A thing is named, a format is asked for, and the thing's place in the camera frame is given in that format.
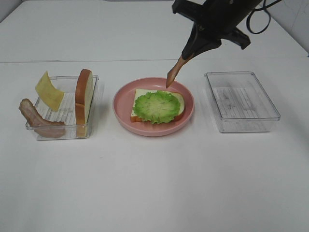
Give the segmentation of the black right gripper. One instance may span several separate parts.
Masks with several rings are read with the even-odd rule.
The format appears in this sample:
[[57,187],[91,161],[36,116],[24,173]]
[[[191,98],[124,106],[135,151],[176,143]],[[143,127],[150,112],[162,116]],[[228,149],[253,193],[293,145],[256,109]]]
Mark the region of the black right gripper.
[[176,0],[172,11],[195,22],[182,51],[182,59],[188,59],[192,55],[194,58],[222,45],[221,40],[197,39],[197,28],[215,39],[229,40],[241,49],[251,43],[249,37],[237,28],[251,11],[249,0],[207,0],[202,5],[189,0]]

